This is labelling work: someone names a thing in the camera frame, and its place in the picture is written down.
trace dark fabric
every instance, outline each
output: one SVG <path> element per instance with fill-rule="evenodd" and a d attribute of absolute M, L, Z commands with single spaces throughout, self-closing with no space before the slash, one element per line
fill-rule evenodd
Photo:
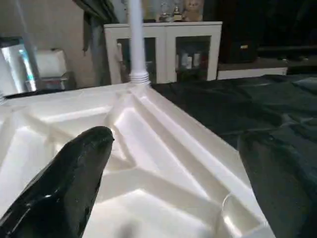
<path fill-rule="evenodd" d="M 100 22 L 100 25 L 118 23 L 114 14 L 112 2 L 109 0 L 73 0 L 81 9 L 84 10 L 84 47 L 86 52 L 92 33 L 92 18 Z"/>
<path fill-rule="evenodd" d="M 89 47 L 91 48 L 97 78 L 95 86 L 110 85 L 104 25 L 118 23 L 112 2 L 109 0 L 73 1 L 84 10 L 83 51 L 85 53 Z"/>
<path fill-rule="evenodd" d="M 310 238 L 317 220 L 317 77 L 153 85 L 235 147 L 276 238 Z"/>
<path fill-rule="evenodd" d="M 112 149 L 109 128 L 68 142 L 0 219 L 1 238 L 81 238 Z"/>

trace figurine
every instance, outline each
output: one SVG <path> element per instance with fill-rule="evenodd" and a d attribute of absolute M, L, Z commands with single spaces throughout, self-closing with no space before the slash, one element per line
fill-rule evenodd
<path fill-rule="evenodd" d="M 182 13 L 179 10 L 178 1 L 175 1 L 175 9 L 173 13 L 173 20 L 174 22 L 181 22 L 183 21 Z"/>
<path fill-rule="evenodd" d="M 204 0 L 185 0 L 183 20 L 184 21 L 202 21 L 203 15 L 201 10 Z"/>

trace wall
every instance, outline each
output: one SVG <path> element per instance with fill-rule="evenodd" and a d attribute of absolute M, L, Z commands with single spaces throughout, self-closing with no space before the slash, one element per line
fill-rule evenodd
<path fill-rule="evenodd" d="M 21 35 L 22 24 L 14 5 L 6 0 L 0 8 L 0 34 Z M 19 0 L 27 31 L 36 49 L 61 48 L 74 71 L 79 87 L 94 86 L 95 74 L 91 55 L 84 56 L 83 10 L 72 0 Z"/>

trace toilet paper roll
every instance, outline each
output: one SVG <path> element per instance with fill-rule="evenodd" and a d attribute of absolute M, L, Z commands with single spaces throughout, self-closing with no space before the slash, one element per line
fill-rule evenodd
<path fill-rule="evenodd" d="M 68 70 L 62 50 L 44 50 L 35 53 L 41 78 L 61 77 Z"/>

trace black object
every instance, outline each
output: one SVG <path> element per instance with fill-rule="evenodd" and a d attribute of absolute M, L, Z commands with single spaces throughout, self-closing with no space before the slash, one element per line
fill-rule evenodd
<path fill-rule="evenodd" d="M 244 134 L 238 148 L 276 238 L 315 238 L 317 119 Z"/>
<path fill-rule="evenodd" d="M 263 37 L 265 0 L 218 1 L 216 19 L 222 21 L 219 60 L 253 62 Z"/>
<path fill-rule="evenodd" d="M 261 57 L 317 55 L 317 1 L 270 0 Z"/>
<path fill-rule="evenodd" d="M 0 237 L 82 237 L 112 143 L 103 126 L 68 142 L 1 218 Z"/>
<path fill-rule="evenodd" d="M 73 0 L 84 10 L 84 47 L 86 52 L 91 47 L 97 86 L 110 85 L 110 71 L 107 59 L 105 24 L 118 23 L 110 0 Z"/>

